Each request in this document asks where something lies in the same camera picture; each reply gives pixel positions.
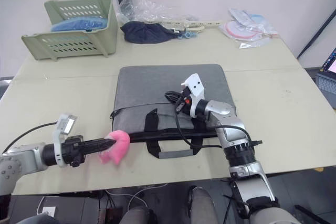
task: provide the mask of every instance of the gray laptop bag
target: gray laptop bag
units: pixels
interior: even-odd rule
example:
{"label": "gray laptop bag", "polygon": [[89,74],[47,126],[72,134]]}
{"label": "gray laptop bag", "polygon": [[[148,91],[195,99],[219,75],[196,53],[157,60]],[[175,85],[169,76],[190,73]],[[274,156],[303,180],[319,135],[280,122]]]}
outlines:
{"label": "gray laptop bag", "polygon": [[[174,105],[164,96],[167,91],[182,90],[181,83],[198,73],[205,88],[206,100],[226,102],[234,106],[224,72],[220,65],[134,66],[120,69],[115,95],[112,129],[130,134],[131,142],[146,142],[148,151],[157,158],[183,157],[200,149],[161,152],[158,140],[182,139],[176,129]],[[152,115],[158,119],[151,122]],[[204,137],[216,136],[204,122],[180,113],[184,135],[193,144],[201,145]]]}

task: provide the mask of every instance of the person's leg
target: person's leg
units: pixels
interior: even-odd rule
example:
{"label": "person's leg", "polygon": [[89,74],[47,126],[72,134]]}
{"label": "person's leg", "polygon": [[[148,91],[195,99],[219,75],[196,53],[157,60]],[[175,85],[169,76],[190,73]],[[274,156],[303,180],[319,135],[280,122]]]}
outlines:
{"label": "person's leg", "polygon": [[209,193],[201,187],[193,189],[191,224],[218,224],[214,202]]}
{"label": "person's leg", "polygon": [[148,219],[149,210],[147,207],[135,207],[122,217],[119,224],[147,224]]}
{"label": "person's leg", "polygon": [[35,215],[24,219],[17,224],[60,224],[60,222],[49,215]]}

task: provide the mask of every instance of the table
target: table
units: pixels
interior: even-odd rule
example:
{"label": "table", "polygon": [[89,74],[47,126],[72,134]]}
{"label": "table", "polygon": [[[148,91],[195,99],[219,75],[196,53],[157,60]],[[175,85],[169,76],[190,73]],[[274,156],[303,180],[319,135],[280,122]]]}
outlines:
{"label": "table", "polygon": [[[29,56],[0,101],[0,149],[28,129],[56,121],[61,113],[78,116],[71,132],[85,140],[111,130],[119,69],[134,65],[217,63],[225,71],[238,116],[253,140],[266,173],[330,166],[336,163],[336,114],[280,39],[238,49],[217,29],[198,38],[157,45],[125,42],[100,56],[35,61]],[[52,127],[30,133],[18,144],[51,143]],[[204,144],[216,140],[205,140]],[[182,141],[160,143],[181,150]],[[228,177],[223,150],[208,148],[196,156],[159,160],[144,143],[131,144],[119,166],[101,165],[96,154],[80,167],[50,167],[21,178],[14,194],[47,194]]]}

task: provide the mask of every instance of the laptop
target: laptop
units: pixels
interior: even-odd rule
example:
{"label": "laptop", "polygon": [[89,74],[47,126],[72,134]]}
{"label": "laptop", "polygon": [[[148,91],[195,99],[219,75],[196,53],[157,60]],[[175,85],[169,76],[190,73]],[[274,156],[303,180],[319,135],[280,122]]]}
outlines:
{"label": "laptop", "polygon": [[330,105],[336,109],[336,48],[316,74],[316,84]]}

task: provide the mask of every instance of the pink sponge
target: pink sponge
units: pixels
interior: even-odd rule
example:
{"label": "pink sponge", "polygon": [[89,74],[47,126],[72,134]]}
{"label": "pink sponge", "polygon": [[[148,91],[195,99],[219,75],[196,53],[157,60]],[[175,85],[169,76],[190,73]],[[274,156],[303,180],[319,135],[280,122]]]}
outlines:
{"label": "pink sponge", "polygon": [[130,136],[125,131],[112,131],[105,138],[113,139],[116,143],[98,154],[100,161],[105,164],[113,160],[118,165],[130,147]]}

